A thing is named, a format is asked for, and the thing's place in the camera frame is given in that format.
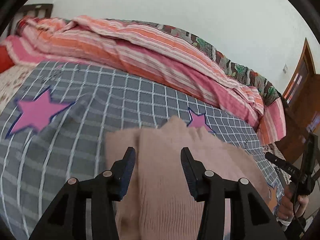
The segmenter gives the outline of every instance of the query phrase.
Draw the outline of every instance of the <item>gray checkered bed sheet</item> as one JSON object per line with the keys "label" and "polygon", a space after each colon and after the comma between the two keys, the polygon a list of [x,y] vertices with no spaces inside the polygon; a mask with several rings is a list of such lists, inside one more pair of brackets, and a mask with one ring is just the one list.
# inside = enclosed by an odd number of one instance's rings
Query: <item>gray checkered bed sheet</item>
{"label": "gray checkered bed sheet", "polygon": [[[20,114],[14,99],[33,99],[48,86],[52,99],[76,103],[59,113],[39,134],[26,129],[5,139]],[[277,197],[281,197],[280,180],[264,158],[256,133],[243,120],[184,93],[121,71],[43,62],[0,115],[0,215],[17,240],[28,239],[67,179],[91,179],[105,170],[105,132],[161,127],[173,115],[189,123],[188,108],[196,114],[206,113],[208,125],[220,140],[253,155],[268,184],[277,186]]]}

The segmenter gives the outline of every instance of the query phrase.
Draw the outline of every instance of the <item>striped blanket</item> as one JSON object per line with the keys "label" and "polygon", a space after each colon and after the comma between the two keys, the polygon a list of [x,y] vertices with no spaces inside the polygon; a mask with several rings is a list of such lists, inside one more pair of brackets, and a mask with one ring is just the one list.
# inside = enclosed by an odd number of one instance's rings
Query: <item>striped blanket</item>
{"label": "striped blanket", "polygon": [[152,26],[79,16],[68,24],[57,18],[25,18],[17,31],[21,37],[10,36],[4,41],[13,60],[25,60],[19,57],[23,52],[47,59],[66,57],[71,62],[81,59],[87,64],[109,65],[241,118],[254,128],[263,145],[285,136],[280,100],[265,108],[256,87],[240,84],[187,41]]}

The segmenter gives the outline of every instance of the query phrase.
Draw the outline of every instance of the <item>ribbed fabric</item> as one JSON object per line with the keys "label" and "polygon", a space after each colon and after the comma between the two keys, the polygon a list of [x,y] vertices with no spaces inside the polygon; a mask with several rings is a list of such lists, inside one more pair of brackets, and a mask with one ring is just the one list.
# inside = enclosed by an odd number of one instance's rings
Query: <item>ribbed fabric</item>
{"label": "ribbed fabric", "polygon": [[[193,200],[180,162],[180,151],[189,147],[195,160],[224,179],[247,177],[268,201],[267,183],[254,162],[242,149],[221,142],[204,127],[187,128],[185,122],[172,117],[161,129],[141,129],[138,133],[123,130],[108,134],[107,161],[112,163],[128,146],[137,147],[137,166],[124,201],[116,214],[122,239],[194,240],[197,238],[203,203]],[[230,206],[226,205],[225,234],[230,231]],[[129,235],[137,225],[138,233]]]}

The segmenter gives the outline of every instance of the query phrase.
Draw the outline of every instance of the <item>red cushion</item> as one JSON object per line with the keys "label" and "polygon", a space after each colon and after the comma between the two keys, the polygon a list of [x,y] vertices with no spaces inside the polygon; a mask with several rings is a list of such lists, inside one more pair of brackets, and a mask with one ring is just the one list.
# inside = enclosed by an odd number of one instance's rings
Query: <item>red cushion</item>
{"label": "red cushion", "polygon": [[14,66],[5,46],[0,46],[0,73]]}

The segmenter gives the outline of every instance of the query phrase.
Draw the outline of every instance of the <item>black cable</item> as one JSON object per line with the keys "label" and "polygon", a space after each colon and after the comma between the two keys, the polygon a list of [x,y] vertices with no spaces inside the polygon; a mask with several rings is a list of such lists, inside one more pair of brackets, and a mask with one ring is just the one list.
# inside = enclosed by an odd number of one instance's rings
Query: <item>black cable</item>
{"label": "black cable", "polygon": [[[295,189],[295,192],[294,192],[294,196],[293,196],[294,201],[296,200],[297,193],[298,193],[298,184],[299,184],[299,182],[297,183],[296,189]],[[297,215],[296,215],[296,211],[295,211],[294,206],[295,206],[295,204],[293,204],[293,215],[294,215],[294,219],[297,220],[297,222],[299,223],[299,226],[300,226],[301,229],[302,229],[302,232],[305,234],[306,232],[304,231],[304,227],[302,226],[302,224],[300,223],[299,219],[297,218]]]}

